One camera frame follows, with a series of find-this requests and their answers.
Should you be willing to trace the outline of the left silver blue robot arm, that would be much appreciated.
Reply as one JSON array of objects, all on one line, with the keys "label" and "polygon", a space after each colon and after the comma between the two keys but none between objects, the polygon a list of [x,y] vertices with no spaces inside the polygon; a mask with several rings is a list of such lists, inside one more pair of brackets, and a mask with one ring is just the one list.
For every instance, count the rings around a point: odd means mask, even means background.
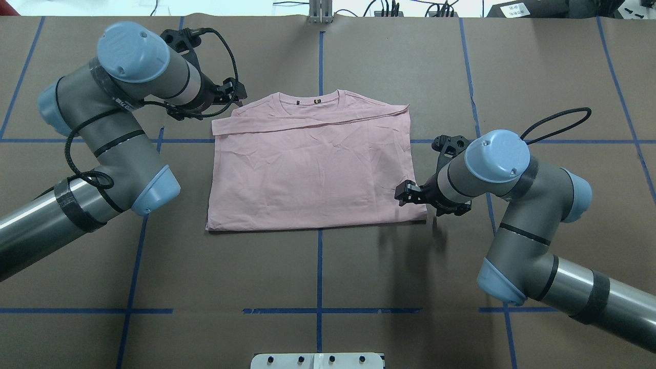
[{"label": "left silver blue robot arm", "polygon": [[180,185],[134,111],[162,107],[178,121],[239,105],[247,94],[233,77],[214,83],[195,48],[213,28],[160,34],[114,23],[89,63],[59,78],[38,98],[42,119],[65,136],[70,177],[2,218],[2,280],[16,275],[126,210],[145,216],[178,196]]}]

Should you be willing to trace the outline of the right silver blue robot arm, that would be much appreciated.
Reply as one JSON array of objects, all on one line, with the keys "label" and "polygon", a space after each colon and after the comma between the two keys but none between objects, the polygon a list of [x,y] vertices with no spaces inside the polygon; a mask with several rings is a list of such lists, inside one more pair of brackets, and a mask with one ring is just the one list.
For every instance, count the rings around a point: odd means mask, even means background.
[{"label": "right silver blue robot arm", "polygon": [[528,144],[506,129],[475,140],[441,135],[433,149],[439,153],[436,172],[420,186],[398,184],[400,206],[428,204],[438,216],[461,216],[485,194],[508,203],[479,271],[480,289],[515,306],[539,301],[654,352],[653,295],[549,252],[559,225],[590,207],[586,180],[532,156]]}]

